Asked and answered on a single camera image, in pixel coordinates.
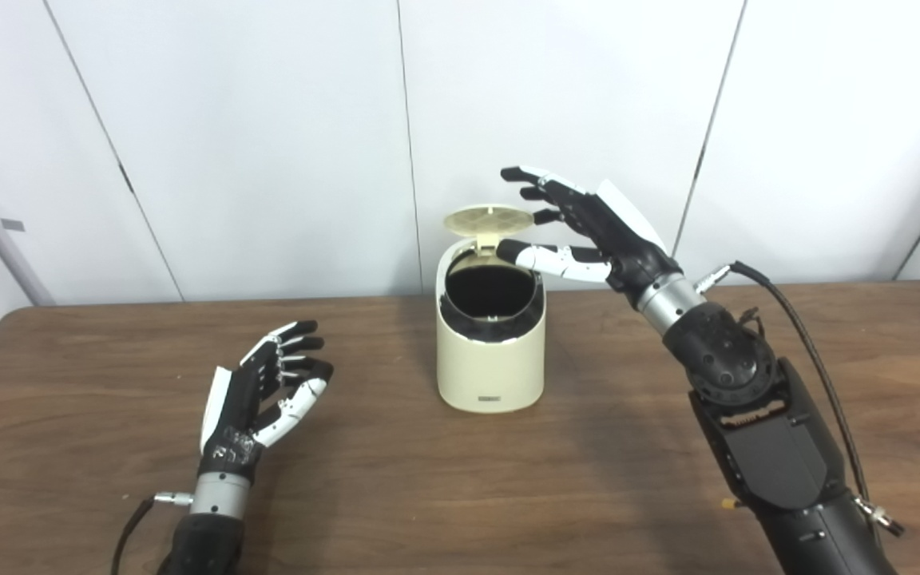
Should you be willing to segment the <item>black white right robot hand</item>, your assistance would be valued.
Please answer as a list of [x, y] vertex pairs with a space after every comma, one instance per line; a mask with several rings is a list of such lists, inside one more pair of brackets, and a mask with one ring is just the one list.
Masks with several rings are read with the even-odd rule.
[[591, 240], [590, 247], [501, 240], [496, 255], [507, 263], [581, 283], [607, 284], [634, 308], [664, 278], [682, 269], [669, 257], [655, 229], [611, 182], [587, 192], [563, 177], [526, 166], [503, 168], [507, 182], [521, 182], [522, 199], [544, 201], [547, 210], [533, 213], [536, 225], [565, 224]]

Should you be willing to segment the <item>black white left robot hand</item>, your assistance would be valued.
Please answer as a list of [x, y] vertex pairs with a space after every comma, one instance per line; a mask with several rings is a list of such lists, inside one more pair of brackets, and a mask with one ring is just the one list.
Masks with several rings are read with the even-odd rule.
[[335, 368], [310, 356], [324, 346], [316, 320], [263, 335], [234, 369], [217, 367], [200, 432], [198, 474], [234, 474], [249, 482], [260, 455], [306, 418]]

